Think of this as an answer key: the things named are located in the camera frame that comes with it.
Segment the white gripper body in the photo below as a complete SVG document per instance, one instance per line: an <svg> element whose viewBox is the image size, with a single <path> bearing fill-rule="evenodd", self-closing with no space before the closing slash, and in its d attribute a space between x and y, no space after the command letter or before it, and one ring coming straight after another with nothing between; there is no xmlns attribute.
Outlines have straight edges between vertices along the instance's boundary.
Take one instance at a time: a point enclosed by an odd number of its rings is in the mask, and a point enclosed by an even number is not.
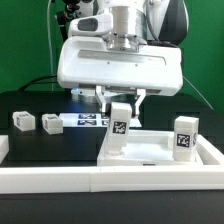
<svg viewBox="0 0 224 224"><path fill-rule="evenodd" d="M145 89L173 96L183 85L181 51L148 45L142 13L101 13L70 23L57 79L64 88Z"/></svg>

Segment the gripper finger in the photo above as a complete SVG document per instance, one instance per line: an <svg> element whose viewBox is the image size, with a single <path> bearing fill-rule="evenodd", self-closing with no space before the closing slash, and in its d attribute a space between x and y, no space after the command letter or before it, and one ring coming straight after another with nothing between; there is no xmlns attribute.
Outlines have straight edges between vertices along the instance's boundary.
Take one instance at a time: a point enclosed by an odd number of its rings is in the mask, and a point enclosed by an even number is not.
<svg viewBox="0 0 224 224"><path fill-rule="evenodd" d="M134 103L134 112L133 115L138 117L140 114L140 106L146 97L145 89L136 89L135 90L135 103Z"/></svg>
<svg viewBox="0 0 224 224"><path fill-rule="evenodd" d="M103 86L96 86L96 88L95 88L95 97L96 97L97 102L100 105L101 112L103 114L105 114L106 113L107 102L106 102L106 99L104 97L104 87Z"/></svg>

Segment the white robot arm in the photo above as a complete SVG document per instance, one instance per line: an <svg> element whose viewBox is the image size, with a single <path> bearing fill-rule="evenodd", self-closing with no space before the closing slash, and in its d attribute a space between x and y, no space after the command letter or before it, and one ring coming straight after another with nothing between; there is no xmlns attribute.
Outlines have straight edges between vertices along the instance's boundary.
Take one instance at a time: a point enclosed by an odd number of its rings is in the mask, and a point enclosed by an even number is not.
<svg viewBox="0 0 224 224"><path fill-rule="evenodd" d="M104 92L134 93L134 113L147 95L175 95L183 85L178 45L188 32L184 0L82 0L69 25L57 80L90 88L101 110Z"/></svg>

